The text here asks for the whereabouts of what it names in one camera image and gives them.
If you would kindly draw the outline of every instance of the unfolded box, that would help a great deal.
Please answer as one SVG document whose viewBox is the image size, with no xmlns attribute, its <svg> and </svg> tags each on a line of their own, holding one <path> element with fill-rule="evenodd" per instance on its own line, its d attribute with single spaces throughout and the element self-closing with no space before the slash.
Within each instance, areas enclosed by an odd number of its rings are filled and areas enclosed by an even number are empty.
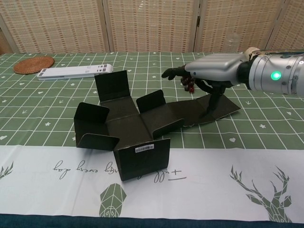
<svg viewBox="0 0 304 228">
<path fill-rule="evenodd" d="M 156 140 L 183 126 L 215 121 L 239 109 L 222 96 L 213 115 L 199 118 L 209 95 L 166 103 L 162 90 L 136 100 L 130 95 L 127 71 L 95 76 L 100 105 L 80 103 L 74 117 L 76 146 L 114 152 L 121 180 L 168 166 L 170 139 Z"/>
</svg>

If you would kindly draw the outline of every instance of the silver metal arm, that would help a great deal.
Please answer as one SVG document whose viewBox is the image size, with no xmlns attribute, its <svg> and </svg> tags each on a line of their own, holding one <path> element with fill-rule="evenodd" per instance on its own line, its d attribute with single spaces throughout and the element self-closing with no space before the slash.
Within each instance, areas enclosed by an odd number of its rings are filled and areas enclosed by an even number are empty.
<svg viewBox="0 0 304 228">
<path fill-rule="evenodd" d="M 211 54 L 162 74 L 169 80 L 175 76 L 193 77 L 211 94 L 205 114 L 217 108 L 226 88 L 241 83 L 249 90 L 304 97 L 304 50 L 267 52 L 251 47 L 245 53 Z"/>
<path fill-rule="evenodd" d="M 240 71 L 241 65 L 246 65 L 247 73 Z M 263 53 L 253 59 L 246 53 L 211 54 L 186 64 L 184 69 L 196 79 L 226 81 L 232 86 L 247 81 L 248 89 L 254 91 L 304 96 L 304 51 Z"/>
</svg>

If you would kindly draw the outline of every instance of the bamboo screen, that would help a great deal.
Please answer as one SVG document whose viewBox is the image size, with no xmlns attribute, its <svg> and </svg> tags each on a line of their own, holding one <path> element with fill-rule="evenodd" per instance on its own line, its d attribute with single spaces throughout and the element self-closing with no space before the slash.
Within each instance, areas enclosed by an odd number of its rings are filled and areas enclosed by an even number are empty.
<svg viewBox="0 0 304 228">
<path fill-rule="evenodd" d="M 194 0 L 107 2 L 114 51 L 188 52 Z"/>
<path fill-rule="evenodd" d="M 207 0 L 200 51 L 220 52 L 229 33 L 240 35 L 239 51 L 265 48 L 281 0 Z"/>
<path fill-rule="evenodd" d="M 304 49 L 304 4 L 291 0 L 271 49 Z"/>
<path fill-rule="evenodd" d="M 0 14 L 20 52 L 106 51 L 96 0 L 2 0 Z"/>
</svg>

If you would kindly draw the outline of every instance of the small red object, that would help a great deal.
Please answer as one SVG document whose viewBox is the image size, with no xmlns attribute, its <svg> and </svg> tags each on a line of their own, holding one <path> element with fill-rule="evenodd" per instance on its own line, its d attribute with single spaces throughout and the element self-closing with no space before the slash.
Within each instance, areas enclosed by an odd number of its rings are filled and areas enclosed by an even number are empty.
<svg viewBox="0 0 304 228">
<path fill-rule="evenodd" d="M 194 93 L 194 87 L 193 87 L 193 86 L 191 86 L 191 87 L 189 88 L 189 93 L 191 93 L 191 94 Z"/>
</svg>

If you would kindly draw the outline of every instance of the clear plastic cup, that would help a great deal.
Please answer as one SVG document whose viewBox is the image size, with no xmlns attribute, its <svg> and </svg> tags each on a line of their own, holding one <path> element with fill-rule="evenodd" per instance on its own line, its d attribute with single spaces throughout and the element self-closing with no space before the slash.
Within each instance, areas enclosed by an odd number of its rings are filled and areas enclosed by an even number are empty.
<svg viewBox="0 0 304 228">
<path fill-rule="evenodd" d="M 240 44 L 240 35 L 236 33 L 228 34 L 224 40 L 223 53 L 237 53 Z"/>
</svg>

